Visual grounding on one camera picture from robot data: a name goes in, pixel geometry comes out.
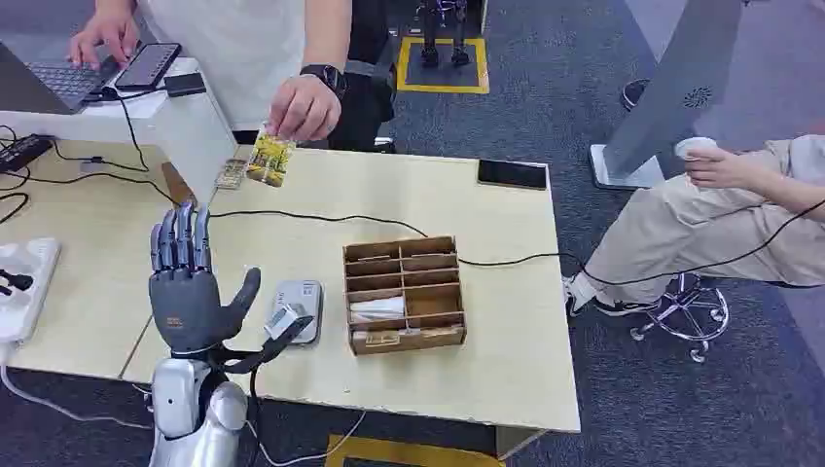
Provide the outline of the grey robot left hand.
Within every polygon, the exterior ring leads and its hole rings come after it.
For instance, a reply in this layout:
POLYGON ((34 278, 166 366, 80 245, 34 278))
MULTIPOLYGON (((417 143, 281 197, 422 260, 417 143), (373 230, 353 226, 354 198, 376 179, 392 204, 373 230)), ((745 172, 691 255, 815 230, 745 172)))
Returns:
POLYGON ((208 222, 206 208, 185 201, 168 210, 150 234, 153 319, 174 354, 200 352, 235 337, 260 290, 261 270, 251 268, 233 300, 222 303, 208 222))

